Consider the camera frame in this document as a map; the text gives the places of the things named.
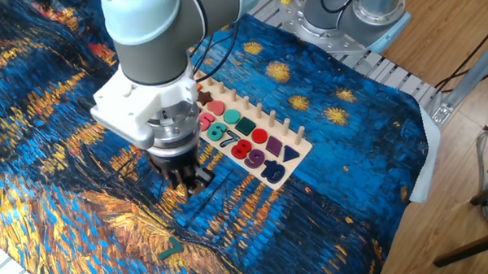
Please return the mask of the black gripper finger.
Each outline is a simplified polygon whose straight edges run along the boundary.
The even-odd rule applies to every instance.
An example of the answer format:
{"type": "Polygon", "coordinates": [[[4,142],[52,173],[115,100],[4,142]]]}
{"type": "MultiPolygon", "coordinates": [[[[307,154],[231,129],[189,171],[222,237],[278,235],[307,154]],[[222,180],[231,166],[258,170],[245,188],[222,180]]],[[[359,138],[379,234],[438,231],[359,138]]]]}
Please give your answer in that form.
{"type": "Polygon", "coordinates": [[[180,190],[184,198],[188,198],[188,187],[186,186],[180,172],[169,172],[167,179],[172,190],[180,190]]]}
{"type": "Polygon", "coordinates": [[[187,195],[194,196],[204,191],[213,181],[215,174],[205,168],[196,167],[193,182],[187,188],[187,195]]]}

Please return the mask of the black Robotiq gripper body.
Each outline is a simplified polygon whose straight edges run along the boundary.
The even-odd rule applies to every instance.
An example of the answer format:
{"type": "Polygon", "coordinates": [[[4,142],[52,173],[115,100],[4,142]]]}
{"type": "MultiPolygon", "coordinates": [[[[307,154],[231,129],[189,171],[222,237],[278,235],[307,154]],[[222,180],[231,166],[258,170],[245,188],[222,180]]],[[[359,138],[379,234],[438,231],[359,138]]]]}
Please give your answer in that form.
{"type": "Polygon", "coordinates": [[[198,148],[170,157],[157,156],[147,152],[158,174],[173,183],[193,183],[197,167],[198,148]]]}

